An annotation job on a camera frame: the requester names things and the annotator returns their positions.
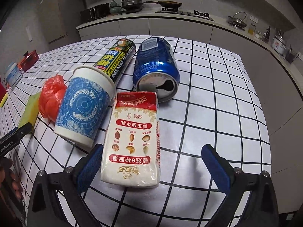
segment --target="blue paper cup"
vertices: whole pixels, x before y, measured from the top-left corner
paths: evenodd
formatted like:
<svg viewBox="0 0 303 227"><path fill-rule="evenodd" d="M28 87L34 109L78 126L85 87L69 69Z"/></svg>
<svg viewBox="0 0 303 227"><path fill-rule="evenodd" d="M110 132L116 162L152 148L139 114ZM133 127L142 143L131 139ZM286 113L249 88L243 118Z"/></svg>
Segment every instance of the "blue paper cup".
<svg viewBox="0 0 303 227"><path fill-rule="evenodd" d="M115 84L105 73L90 66L76 68L60 106L54 133L92 147L115 93Z"/></svg>

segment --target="can opening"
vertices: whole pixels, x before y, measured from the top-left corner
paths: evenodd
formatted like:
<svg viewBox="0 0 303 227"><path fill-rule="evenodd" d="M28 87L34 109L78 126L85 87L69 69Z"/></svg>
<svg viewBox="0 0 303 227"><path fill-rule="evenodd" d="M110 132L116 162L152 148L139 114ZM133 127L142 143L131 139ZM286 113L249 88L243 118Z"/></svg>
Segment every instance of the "can opening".
<svg viewBox="0 0 303 227"><path fill-rule="evenodd" d="M163 85L156 87L156 89L164 89L166 91L172 91L174 89L174 83L171 80L166 80Z"/></svg>

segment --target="checkered tablecloth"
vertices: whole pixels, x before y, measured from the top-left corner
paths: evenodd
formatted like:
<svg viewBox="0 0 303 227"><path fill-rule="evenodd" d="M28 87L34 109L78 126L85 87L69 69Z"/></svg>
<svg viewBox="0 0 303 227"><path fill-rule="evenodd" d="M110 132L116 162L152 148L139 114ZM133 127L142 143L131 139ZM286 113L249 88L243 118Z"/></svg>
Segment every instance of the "checkered tablecloth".
<svg viewBox="0 0 303 227"><path fill-rule="evenodd" d="M132 39L138 49L150 36L124 37ZM18 125L28 97L41 91L45 80L60 74L68 85L76 67L92 66L120 38L78 42L41 54L17 86L8 91L9 98L1 109L1 136ZM257 174L271 171L265 118L240 56L196 41L162 38L172 46L181 83L172 100L159 104L160 185L155 189L124 188L100 181L98 172L83 198L104 226L204 226L225 197L201 159L201 148L207 143L233 167ZM135 57L118 91L134 90ZM104 142L111 109L108 107L95 144ZM25 136L9 153L22 183L26 210L39 170L61 172L89 151L57 136L53 129L54 124L39 115L34 135ZM248 195L244 194L231 226L239 220ZM58 192L58 196L67 219L77 225L64 195Z"/></svg>

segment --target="blue gripper pad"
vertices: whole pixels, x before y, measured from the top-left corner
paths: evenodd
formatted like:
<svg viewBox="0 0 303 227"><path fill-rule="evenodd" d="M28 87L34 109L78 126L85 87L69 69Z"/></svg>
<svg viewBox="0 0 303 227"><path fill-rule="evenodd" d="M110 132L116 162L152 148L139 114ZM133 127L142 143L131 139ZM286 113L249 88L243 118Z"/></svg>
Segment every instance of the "blue gripper pad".
<svg viewBox="0 0 303 227"><path fill-rule="evenodd" d="M73 182L78 194L86 192L96 176L102 159L103 145L96 144L90 153L81 158L74 167Z"/></svg>
<svg viewBox="0 0 303 227"><path fill-rule="evenodd" d="M234 170L231 165L225 158L220 157L210 144L202 147L201 156L218 189L228 195L234 182Z"/></svg>

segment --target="white tablecloth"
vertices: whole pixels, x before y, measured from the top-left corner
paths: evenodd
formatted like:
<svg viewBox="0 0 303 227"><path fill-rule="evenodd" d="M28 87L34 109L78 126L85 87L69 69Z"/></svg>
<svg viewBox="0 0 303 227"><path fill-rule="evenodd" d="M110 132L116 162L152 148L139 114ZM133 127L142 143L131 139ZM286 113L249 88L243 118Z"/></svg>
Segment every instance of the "white tablecloth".
<svg viewBox="0 0 303 227"><path fill-rule="evenodd" d="M150 36L127 36L137 49ZM39 61L23 74L1 109L4 136L18 125L28 97L41 91L43 83L56 74L66 84L73 70L92 66L123 37L93 39L41 54ZM201 148L210 143L233 167L259 174L270 172L269 137L259 99L239 55L213 45L165 37L171 44L180 70L181 83L175 97L159 105L161 139L161 182L155 189L131 189L100 181L97 173L83 198L104 226L204 226L225 194L218 191L201 159ZM118 91L133 90L135 57L122 77ZM95 144L103 143L111 107L98 130ZM39 114L34 135L27 135L9 156L19 175L25 208L39 170L60 172L74 166L87 154L53 133L54 124ZM76 224L64 196L59 199L72 225ZM236 211L232 226L241 215L249 192Z"/></svg>

